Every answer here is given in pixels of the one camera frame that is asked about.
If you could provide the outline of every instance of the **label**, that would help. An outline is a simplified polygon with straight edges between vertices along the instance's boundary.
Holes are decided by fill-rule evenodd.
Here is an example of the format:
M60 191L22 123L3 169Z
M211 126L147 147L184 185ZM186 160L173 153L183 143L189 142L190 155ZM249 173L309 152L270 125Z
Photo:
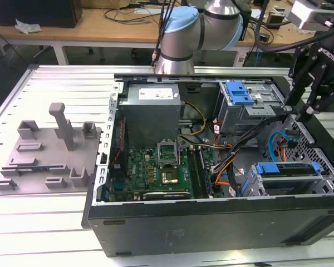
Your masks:
M219 125L214 125L214 133L215 134L220 134L220 126Z
M173 99L172 88L141 88L139 100L171 100Z
M18 169L18 171L32 171L32 169Z
M232 197L235 197L236 196L236 192L235 190L230 186L229 187L229 194L232 196Z
M258 98L258 99L262 99L261 95L259 93L252 93L250 94L251 98Z

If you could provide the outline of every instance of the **white table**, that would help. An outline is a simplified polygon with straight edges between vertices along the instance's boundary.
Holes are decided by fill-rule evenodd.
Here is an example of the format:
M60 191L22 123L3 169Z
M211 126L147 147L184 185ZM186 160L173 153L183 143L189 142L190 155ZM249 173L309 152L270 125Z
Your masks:
M197 73L269 73L287 69L196 68ZM52 101L64 102L73 126L107 116L113 73L152 73L150 67L40 66L28 70L0 108L0 167L17 141L21 120L56 127ZM333 115L321 115L332 123ZM92 230L81 227L85 193L0 197L0 266L334 266L334 232L311 246L107 258Z

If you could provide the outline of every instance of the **yellow wire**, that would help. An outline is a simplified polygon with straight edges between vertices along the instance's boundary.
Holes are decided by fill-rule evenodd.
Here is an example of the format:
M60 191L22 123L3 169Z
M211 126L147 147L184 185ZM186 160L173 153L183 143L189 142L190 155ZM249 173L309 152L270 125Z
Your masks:
M205 129L205 127L207 126L207 123L206 123L206 119L205 119L205 117L204 117L204 115L203 115L203 113L196 107L196 106L194 106L192 103L190 103L190 102L185 102L187 105L190 105L191 107L193 107L201 116L202 116L202 118L203 118L203 126L202 126L202 128L199 130L199 131L197 131L197 132L192 132L192 133L183 133L183 134L181 134L181 135L178 135L178 136L194 136L194 135L197 135L197 134L199 134L199 133L201 133L201 132L203 132L204 131L204 129Z

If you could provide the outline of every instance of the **blue plastic clip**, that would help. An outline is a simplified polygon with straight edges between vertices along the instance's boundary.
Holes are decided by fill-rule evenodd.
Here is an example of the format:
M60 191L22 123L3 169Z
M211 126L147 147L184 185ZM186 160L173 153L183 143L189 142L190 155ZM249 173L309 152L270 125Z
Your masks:
M225 84L229 96L232 99L234 105L253 105L255 104L254 99L250 97L247 89L244 87L242 82L226 82Z
M319 164L317 162L312 161L312 167L315 170L316 174L320 174L321 167L319 166Z
M279 168L275 162L264 162L256 165L258 174L278 174Z

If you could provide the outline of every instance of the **metal mesh grille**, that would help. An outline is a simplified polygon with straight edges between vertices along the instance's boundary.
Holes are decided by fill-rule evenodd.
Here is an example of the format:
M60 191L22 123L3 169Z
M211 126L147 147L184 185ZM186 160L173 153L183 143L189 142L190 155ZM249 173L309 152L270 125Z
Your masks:
M334 183L334 170L333 167L326 162L317 151L317 149L309 148L308 140L304 134L300 131L298 125L293 123L291 125L293 131L299 131L301 134L299 136L299 141L295 149L286 149L287 160L289 161L315 161L321 165L324 169L324 174L331 177Z

